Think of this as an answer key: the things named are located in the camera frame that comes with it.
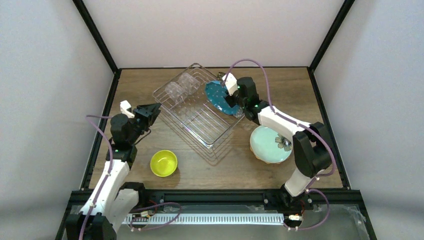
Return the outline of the clear plastic glass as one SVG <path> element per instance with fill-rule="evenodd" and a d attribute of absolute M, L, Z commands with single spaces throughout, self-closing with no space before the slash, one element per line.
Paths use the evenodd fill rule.
<path fill-rule="evenodd" d="M 174 81 L 168 83 L 165 86 L 165 92 L 168 97 L 174 101 L 176 105 L 184 103 L 188 95 L 186 89 Z"/>
<path fill-rule="evenodd" d="M 201 83 L 189 73 L 182 73 L 177 82 L 189 95 L 195 93 L 201 85 Z"/>

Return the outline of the metal wire dish rack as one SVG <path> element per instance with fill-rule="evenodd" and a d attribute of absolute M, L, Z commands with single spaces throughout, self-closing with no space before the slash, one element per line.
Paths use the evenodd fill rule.
<path fill-rule="evenodd" d="M 185 102 L 175 104 L 165 92 L 165 87 L 170 82 L 178 83 L 178 78 L 183 73 L 196 78 L 200 82 L 200 87 L 195 93 L 187 94 Z M 208 101 L 205 85 L 211 81 L 218 81 L 217 75 L 199 63 L 193 63 L 152 93 L 153 98 L 172 115 L 177 124 L 208 149 L 224 139 L 244 117 L 241 109 L 237 115 L 227 115 Z"/>

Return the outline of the light blue floral plate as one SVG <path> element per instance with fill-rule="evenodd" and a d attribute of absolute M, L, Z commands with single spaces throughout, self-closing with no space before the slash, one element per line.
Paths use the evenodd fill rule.
<path fill-rule="evenodd" d="M 293 149 L 290 140 L 262 125 L 251 133 L 249 145 L 260 159 L 270 163 L 284 162 Z"/>

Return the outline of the black floral square plate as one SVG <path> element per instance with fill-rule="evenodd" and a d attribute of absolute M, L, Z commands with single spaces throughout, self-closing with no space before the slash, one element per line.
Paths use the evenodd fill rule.
<path fill-rule="evenodd" d="M 220 82 L 222 82 L 225 78 L 226 73 L 225 72 L 218 72 L 216 79 Z"/>

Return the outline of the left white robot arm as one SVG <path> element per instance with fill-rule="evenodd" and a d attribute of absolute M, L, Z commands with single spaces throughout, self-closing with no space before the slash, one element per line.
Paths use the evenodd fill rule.
<path fill-rule="evenodd" d="M 142 202 L 142 183 L 124 182 L 137 155 L 136 145 L 150 132 L 161 113 L 161 104 L 132 108 L 124 100 L 120 113 L 108 117 L 111 138 L 98 130 L 106 141 L 108 153 L 102 174 L 88 200 L 65 223 L 69 240 L 115 240 L 130 211 Z"/>

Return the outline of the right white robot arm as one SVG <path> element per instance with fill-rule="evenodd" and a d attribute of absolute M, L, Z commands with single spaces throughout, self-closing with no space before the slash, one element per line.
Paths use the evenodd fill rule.
<path fill-rule="evenodd" d="M 231 107 L 239 105 L 248 120 L 291 141 L 296 168 L 283 185 L 291 197 L 309 192 L 313 182 L 334 173 L 334 169 L 323 172 L 335 164 L 335 155 L 328 144 L 329 131 L 323 123 L 298 120 L 278 110 L 271 100 L 261 100 L 251 77 L 236 79 L 228 73 L 221 84 L 226 90 L 224 99 Z"/>

